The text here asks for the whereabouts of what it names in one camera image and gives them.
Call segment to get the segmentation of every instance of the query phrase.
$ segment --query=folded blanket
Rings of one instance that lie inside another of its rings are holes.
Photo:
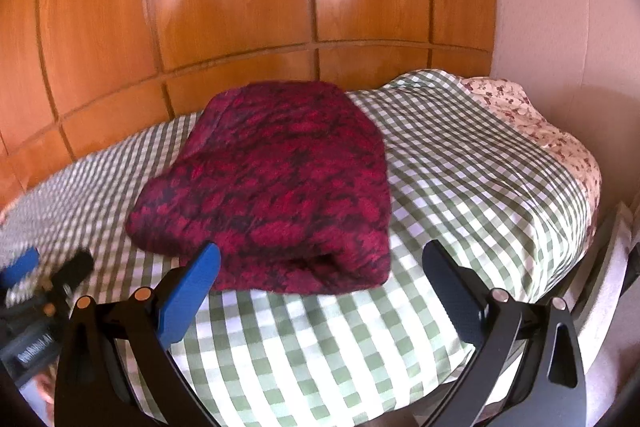
[[[181,264],[216,243],[216,290],[340,294],[388,278],[390,213],[372,121],[332,84],[265,82],[211,100],[126,230]]]

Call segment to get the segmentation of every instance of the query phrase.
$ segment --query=bed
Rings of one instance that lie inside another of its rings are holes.
[[[214,292],[172,355],[224,425],[359,425],[454,378],[460,343],[420,267],[438,239],[489,287],[536,301],[581,258],[600,172],[577,139],[548,124],[504,80],[440,70],[350,92],[385,139],[392,190],[392,273],[342,296]],[[198,113],[154,126],[54,175],[23,197],[0,231],[0,259],[37,245],[42,261],[9,302],[81,247],[95,271],[79,289],[98,302],[155,286],[174,259],[135,248],[124,221],[146,180],[167,168]],[[122,345],[143,408],[159,410]]]

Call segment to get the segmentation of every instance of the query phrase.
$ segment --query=screw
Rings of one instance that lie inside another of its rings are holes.
[[[509,300],[509,294],[507,290],[503,290],[502,288],[494,288],[491,290],[491,296],[494,301],[498,302],[507,302]]]
[[[89,306],[89,304],[91,304],[92,300],[93,299],[89,295],[83,295],[78,299],[78,301],[76,301],[76,306],[78,306],[78,308],[80,308],[81,310],[84,310]]]
[[[42,307],[42,311],[47,315],[47,317],[53,317],[53,315],[56,314],[56,307],[48,302]]]
[[[551,304],[553,304],[553,307],[556,310],[565,310],[566,309],[566,302],[564,302],[564,299],[561,299],[559,297],[554,297],[553,299],[551,299]]]
[[[133,294],[136,301],[146,301],[151,296],[151,288],[142,286]]]

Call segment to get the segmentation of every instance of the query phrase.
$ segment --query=green checkered bedsheet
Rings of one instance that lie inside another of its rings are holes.
[[[443,71],[407,73],[349,93],[382,130],[392,190],[392,272],[343,296],[211,293],[172,355],[229,426],[353,426],[399,409],[455,376],[470,354],[420,267],[438,238],[489,287],[535,300],[577,262],[588,204],[571,175],[478,105]],[[171,164],[196,114],[160,124],[66,168],[20,201],[0,230],[0,259],[27,245],[37,272],[10,295],[89,247],[79,289],[98,302],[155,286],[175,261],[137,250],[124,220],[145,182]],[[142,407],[161,417],[126,344]]]

